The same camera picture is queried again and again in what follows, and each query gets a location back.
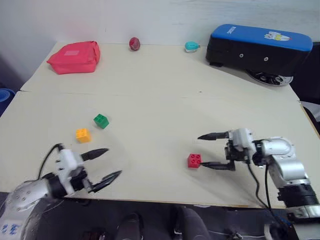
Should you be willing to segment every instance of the red egg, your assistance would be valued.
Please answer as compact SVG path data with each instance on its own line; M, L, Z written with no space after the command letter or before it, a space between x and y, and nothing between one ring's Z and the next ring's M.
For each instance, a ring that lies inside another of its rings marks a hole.
M129 41L129 47L131 48L131 50L133 51L137 51L140 48L140 41L138 38L133 37L130 39Z

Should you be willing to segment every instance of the white table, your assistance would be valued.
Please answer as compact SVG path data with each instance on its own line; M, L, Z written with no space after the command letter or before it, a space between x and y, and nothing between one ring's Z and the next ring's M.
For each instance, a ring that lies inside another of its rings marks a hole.
M252 88L260 87L239 81ZM265 97L273 91L263 89ZM200 141L196 140L198 136L247 127L256 139L284 136L291 140L313 189L320 194L320 140L298 101L284 100L281 94L266 99L255 93L168 93L171 94L18 92L0 118L0 191L12 191L22 181L34 179L49 148L64 143L78 153L110 148L100 158L85 163L93 182L123 170L109 187L96 194L81 191L75 197L257 207L256 184L245 164L236 163L235 172L187 168L189 153L200 153L204 161L225 161L224 140ZM110 120L104 130L93 122L98 113ZM88 128L92 141L77 143L78 128ZM55 170L54 160L49 159L44 173ZM263 183L264 169L254 165L252 168ZM272 205L282 207L270 179L269 186ZM264 190L261 184L260 196L266 200Z
M125 44L100 44L101 58L95 72L58 75L46 61L65 44L58 42L54 46L22 91L104 96L233 96L239 101L250 96L253 101L260 98L269 102L277 96L299 100L289 85L270 87L244 72L209 66L206 47L186 53L182 46L142 45L139 51L132 52Z

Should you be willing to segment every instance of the pink pouch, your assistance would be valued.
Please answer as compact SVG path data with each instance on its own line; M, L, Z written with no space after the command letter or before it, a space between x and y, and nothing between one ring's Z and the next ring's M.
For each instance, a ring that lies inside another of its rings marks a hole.
M57 74L92 73L99 59L98 43L84 41L65 45L46 62Z

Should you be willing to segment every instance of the lego brick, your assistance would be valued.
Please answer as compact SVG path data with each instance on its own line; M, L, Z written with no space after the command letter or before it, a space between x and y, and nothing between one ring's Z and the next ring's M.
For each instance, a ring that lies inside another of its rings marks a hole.
M98 116L96 116L93 120L102 129L105 129L105 127L109 124L108 119L102 114L98 114Z
M197 169L200 167L201 155L196 153L191 153L188 157L188 168Z
M80 142L80 143L87 143L91 141L91 134L88 129L86 128L80 128L77 129L75 132L75 138Z

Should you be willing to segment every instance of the sticker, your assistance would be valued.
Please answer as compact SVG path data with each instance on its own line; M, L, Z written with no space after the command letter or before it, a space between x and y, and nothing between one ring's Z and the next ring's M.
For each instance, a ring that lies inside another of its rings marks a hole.
M5 220L0 227L0 237L13 239L20 235L22 222L17 220Z
M269 33L264 35L265 39L273 39L273 40L277 40L277 41L289 41L291 40L291 37L282 35L279 32L276 31L269 31Z
M79 50L70 50L64 53L64 56L76 56L79 54Z

